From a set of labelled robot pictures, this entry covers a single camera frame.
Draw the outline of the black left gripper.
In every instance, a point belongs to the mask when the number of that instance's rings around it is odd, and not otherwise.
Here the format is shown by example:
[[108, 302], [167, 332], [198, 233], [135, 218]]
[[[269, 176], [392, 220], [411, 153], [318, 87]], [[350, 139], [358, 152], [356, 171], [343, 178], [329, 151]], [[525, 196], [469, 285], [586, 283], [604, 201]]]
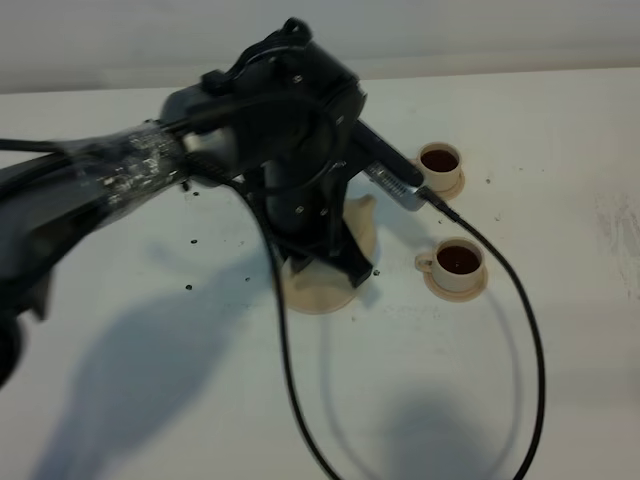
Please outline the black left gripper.
[[282, 156], [245, 173], [245, 186], [280, 257], [290, 259], [293, 270], [318, 261], [345, 274], [349, 286], [357, 289], [373, 265], [343, 218], [346, 189], [354, 177], [346, 151], [315, 183], [305, 185], [319, 168], [320, 160], [306, 154]]

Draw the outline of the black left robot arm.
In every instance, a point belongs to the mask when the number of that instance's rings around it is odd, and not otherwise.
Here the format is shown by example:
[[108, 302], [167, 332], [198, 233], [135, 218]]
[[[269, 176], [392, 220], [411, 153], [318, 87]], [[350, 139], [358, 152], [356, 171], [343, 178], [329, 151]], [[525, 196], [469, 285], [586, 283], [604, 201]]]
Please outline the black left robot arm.
[[1, 377], [24, 351], [19, 317], [47, 315], [52, 272], [81, 240], [168, 188], [225, 185], [262, 218], [294, 271], [319, 261], [353, 287], [372, 266], [344, 214], [348, 151], [365, 103], [358, 77], [291, 18], [171, 94], [158, 119], [73, 141], [5, 139], [31, 159], [1, 171]]

